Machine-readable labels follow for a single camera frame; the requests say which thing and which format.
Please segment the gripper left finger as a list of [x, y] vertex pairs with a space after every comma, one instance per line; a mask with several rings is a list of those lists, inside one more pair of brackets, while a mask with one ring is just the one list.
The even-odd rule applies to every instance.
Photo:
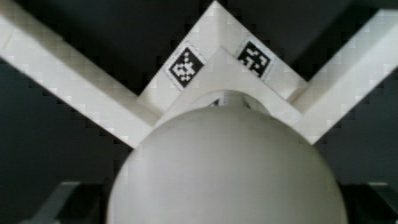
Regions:
[[91, 182], [62, 182], [34, 215], [20, 224], [105, 224], [103, 185]]

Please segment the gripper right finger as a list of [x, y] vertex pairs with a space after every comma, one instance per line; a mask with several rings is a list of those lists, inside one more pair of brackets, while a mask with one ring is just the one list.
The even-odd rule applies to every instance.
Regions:
[[398, 224], [398, 192], [384, 182], [340, 186], [348, 224]]

